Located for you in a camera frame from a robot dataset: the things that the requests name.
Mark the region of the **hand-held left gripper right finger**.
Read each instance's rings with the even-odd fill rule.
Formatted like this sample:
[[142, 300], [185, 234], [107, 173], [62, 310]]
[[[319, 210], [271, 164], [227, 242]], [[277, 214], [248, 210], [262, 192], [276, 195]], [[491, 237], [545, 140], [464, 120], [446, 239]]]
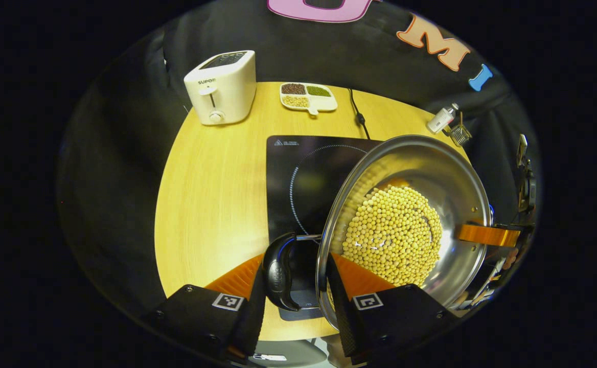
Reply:
[[327, 279], [343, 352], [353, 365], [387, 366], [457, 325], [420, 287], [395, 286], [343, 256], [329, 254]]

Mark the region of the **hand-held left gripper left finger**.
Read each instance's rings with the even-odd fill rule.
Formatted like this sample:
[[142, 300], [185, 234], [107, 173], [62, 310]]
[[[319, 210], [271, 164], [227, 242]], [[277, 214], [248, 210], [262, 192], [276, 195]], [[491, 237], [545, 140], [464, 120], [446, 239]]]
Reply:
[[263, 324], [263, 257], [252, 257], [207, 286], [181, 286], [153, 308], [150, 326], [207, 358], [247, 361]]

